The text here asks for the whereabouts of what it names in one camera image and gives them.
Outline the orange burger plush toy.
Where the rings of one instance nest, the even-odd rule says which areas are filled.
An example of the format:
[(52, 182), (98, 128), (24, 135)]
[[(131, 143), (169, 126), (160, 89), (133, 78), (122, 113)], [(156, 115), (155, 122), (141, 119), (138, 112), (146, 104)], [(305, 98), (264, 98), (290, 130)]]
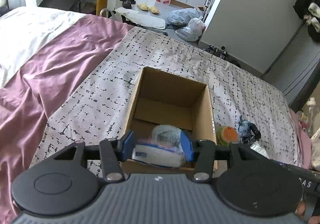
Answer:
[(239, 135), (235, 128), (231, 126), (223, 126), (217, 132), (219, 145), (228, 146), (231, 142), (238, 142)]

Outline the tissue pack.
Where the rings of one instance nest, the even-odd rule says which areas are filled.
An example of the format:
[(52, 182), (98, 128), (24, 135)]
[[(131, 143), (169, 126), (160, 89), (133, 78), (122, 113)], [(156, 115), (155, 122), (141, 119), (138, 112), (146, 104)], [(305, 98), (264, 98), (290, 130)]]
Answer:
[(180, 145), (169, 142), (139, 140), (131, 159), (137, 162), (158, 167), (179, 168), (187, 162)]

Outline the light blue fuzzy sock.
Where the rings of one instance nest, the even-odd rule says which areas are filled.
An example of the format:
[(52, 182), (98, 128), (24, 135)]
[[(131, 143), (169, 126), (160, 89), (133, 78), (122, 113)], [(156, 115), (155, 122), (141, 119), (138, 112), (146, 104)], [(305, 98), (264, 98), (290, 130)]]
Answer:
[(158, 125), (153, 128), (150, 139), (153, 142), (165, 145), (171, 148), (179, 148), (181, 143), (180, 128), (172, 125)]

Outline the shiny plastic packaged item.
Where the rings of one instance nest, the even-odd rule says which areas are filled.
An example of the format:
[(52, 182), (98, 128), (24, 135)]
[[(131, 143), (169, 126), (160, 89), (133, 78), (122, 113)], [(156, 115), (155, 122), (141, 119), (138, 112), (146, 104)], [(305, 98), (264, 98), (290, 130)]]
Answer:
[(259, 144), (258, 141), (255, 141), (252, 145), (250, 145), (250, 148), (260, 155), (264, 156), (265, 158), (270, 158), (267, 151)]

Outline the patterned white bed cover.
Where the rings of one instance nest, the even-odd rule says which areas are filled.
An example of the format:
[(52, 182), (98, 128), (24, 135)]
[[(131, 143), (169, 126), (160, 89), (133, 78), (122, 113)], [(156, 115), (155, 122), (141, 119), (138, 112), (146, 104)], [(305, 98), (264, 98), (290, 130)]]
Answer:
[(254, 123), (273, 160), (302, 165), (298, 131), (283, 94), (249, 72), (175, 39), (133, 28), (48, 120), (32, 160), (37, 164), (74, 141), (120, 136), (144, 67), (207, 84), (215, 126)]

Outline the brown cardboard box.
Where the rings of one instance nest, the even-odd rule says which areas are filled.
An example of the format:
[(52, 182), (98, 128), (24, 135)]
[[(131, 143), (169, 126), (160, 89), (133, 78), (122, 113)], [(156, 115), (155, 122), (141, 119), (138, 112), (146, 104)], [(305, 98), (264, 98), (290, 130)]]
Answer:
[(209, 87), (181, 76), (144, 67), (133, 89), (123, 132), (136, 141), (149, 141), (158, 125), (187, 131), (196, 144), (216, 143)]

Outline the mauve pink blanket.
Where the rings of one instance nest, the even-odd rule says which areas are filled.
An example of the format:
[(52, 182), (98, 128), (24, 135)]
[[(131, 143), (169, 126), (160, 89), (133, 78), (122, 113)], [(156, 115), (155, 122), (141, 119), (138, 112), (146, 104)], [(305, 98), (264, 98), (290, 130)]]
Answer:
[(1, 88), (1, 223), (16, 217), (14, 178), (28, 169), (48, 118), (131, 30), (84, 15), (35, 54)]

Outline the pair of sneakers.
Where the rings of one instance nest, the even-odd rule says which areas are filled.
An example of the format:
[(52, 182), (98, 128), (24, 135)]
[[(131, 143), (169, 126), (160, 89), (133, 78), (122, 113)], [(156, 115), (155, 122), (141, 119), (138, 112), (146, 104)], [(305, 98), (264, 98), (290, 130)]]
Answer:
[(221, 48), (218, 48), (214, 45), (209, 45), (208, 47), (206, 47), (204, 49), (205, 52), (208, 52), (212, 55), (215, 55), (223, 60), (227, 60), (229, 54), (226, 51), (226, 48), (224, 46), (222, 46)]

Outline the clear bottle on nightstand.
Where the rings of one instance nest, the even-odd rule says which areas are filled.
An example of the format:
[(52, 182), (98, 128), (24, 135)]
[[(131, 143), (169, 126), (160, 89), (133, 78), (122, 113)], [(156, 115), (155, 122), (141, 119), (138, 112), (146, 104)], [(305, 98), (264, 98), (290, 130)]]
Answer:
[(315, 97), (310, 97), (305, 105), (305, 113), (307, 115), (308, 123), (310, 125), (313, 124), (315, 116), (318, 113), (318, 109), (316, 108), (316, 99)]

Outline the clear plastic bag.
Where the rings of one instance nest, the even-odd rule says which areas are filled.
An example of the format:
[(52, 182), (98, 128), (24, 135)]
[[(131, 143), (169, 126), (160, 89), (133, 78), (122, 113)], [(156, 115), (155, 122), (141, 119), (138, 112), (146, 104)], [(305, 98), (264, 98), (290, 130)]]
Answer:
[(175, 33), (185, 41), (196, 42), (199, 39), (198, 36), (192, 33), (192, 30), (188, 26), (177, 29)]

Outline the white red plastic bag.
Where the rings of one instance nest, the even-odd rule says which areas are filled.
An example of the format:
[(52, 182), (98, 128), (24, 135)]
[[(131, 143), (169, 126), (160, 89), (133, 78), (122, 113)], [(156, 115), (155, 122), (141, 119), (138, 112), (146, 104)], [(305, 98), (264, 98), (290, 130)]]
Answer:
[(188, 27), (190, 28), (192, 34), (197, 37), (200, 37), (206, 28), (206, 25), (202, 19), (203, 17), (193, 18), (188, 22)]

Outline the white floor mat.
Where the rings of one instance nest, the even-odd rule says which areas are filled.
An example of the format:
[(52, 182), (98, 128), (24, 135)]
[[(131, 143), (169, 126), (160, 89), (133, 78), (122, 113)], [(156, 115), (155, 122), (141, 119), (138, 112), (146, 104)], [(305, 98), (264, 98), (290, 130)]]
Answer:
[(143, 15), (138, 11), (132, 9), (125, 9), (123, 7), (117, 8), (115, 12), (124, 16), (127, 20), (144, 27), (151, 27), (158, 30), (166, 28), (166, 22), (162, 18), (153, 17), (150, 15)]

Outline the grey garbage bag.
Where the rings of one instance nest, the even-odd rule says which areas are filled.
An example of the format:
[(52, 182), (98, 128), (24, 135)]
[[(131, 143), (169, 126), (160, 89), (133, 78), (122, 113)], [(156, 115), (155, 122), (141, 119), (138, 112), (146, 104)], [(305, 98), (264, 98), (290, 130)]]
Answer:
[(184, 8), (171, 11), (168, 15), (168, 22), (171, 25), (182, 27), (193, 18), (200, 18), (204, 15), (201, 10), (195, 8)]

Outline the yellow slipper left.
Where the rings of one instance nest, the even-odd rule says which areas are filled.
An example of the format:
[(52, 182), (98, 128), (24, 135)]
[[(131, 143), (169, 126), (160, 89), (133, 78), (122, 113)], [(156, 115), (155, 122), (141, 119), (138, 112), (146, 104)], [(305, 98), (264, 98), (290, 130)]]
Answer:
[(147, 4), (138, 4), (137, 7), (141, 10), (141, 11), (148, 11), (149, 7)]

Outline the yellow slipper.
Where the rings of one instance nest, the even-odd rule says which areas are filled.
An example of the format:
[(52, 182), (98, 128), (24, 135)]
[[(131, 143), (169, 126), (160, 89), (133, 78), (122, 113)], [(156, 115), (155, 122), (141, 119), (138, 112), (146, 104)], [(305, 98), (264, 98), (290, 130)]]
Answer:
[(148, 11), (149, 7), (147, 4), (138, 4), (137, 7), (141, 10), (141, 11)]
[(150, 11), (152, 14), (156, 14), (156, 15), (159, 14), (159, 10), (158, 10), (157, 7), (155, 7), (155, 6), (149, 7), (149, 11)]

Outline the yellow slipper right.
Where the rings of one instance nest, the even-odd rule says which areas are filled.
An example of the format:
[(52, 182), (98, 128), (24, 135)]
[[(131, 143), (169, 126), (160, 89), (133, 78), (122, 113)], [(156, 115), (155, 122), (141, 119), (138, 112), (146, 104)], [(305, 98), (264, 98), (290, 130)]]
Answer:
[(155, 6), (149, 7), (149, 11), (150, 11), (152, 14), (156, 14), (156, 15), (159, 14), (159, 10), (158, 10), (157, 7), (155, 7)]

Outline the black slippers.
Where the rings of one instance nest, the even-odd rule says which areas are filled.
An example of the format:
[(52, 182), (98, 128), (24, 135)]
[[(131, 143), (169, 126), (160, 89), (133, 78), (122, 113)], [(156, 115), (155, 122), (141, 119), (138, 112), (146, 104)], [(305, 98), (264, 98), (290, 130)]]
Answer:
[(125, 9), (131, 9), (132, 5), (136, 4), (135, 0), (120, 0), (122, 2), (122, 7)]

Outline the hanging black white clothes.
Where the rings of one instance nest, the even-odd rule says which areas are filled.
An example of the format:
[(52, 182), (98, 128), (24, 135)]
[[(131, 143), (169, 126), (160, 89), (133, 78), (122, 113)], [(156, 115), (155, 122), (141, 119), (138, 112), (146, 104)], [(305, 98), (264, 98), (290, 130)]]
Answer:
[(319, 43), (319, 0), (296, 0), (293, 8), (304, 20), (311, 39)]

